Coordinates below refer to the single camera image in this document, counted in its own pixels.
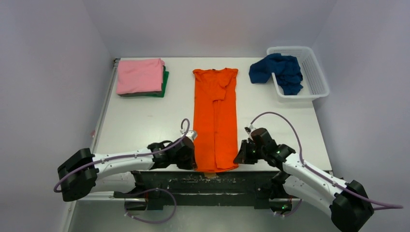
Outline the orange t shirt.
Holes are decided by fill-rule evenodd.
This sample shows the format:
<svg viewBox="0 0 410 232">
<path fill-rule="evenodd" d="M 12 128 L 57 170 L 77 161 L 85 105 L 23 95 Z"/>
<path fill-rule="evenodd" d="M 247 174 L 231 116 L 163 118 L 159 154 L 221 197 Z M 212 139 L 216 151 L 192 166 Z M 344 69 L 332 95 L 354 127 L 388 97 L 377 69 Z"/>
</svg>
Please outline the orange t shirt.
<svg viewBox="0 0 410 232">
<path fill-rule="evenodd" d="M 238 167 L 236 83 L 238 69 L 193 70 L 196 170 L 220 173 Z"/>
</svg>

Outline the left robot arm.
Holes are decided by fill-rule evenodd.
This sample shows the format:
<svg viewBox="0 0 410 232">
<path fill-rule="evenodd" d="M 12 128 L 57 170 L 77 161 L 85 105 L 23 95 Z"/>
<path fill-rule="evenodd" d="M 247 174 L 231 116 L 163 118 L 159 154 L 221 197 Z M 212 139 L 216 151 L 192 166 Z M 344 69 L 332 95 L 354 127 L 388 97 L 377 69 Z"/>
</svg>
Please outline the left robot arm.
<svg viewBox="0 0 410 232">
<path fill-rule="evenodd" d="M 134 171 L 165 169 L 176 165 L 182 170 L 196 168 L 193 135 L 165 146 L 152 143 L 146 148 L 117 154 L 93 154 L 89 148 L 78 150 L 57 169 L 59 182 L 54 191 L 65 202 L 86 197 L 93 192 L 116 191 L 133 198 L 144 193 L 144 184 L 131 176 Z"/>
</svg>

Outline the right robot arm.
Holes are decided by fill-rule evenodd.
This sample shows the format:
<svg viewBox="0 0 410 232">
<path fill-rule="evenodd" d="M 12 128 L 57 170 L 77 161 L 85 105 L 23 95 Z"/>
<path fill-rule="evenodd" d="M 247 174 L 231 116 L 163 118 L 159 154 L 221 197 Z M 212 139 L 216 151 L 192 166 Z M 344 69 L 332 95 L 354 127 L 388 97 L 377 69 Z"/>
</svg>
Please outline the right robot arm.
<svg viewBox="0 0 410 232">
<path fill-rule="evenodd" d="M 237 164 L 255 164 L 264 160 L 279 169 L 267 187 L 258 193 L 270 199 L 284 195 L 294 196 L 327 214 L 342 232 L 357 232 L 373 216 L 374 208 L 365 201 L 367 193 L 362 184 L 349 183 L 313 167 L 285 144 L 277 144 L 265 128 L 248 126 L 249 138 L 242 140 Z"/>
</svg>

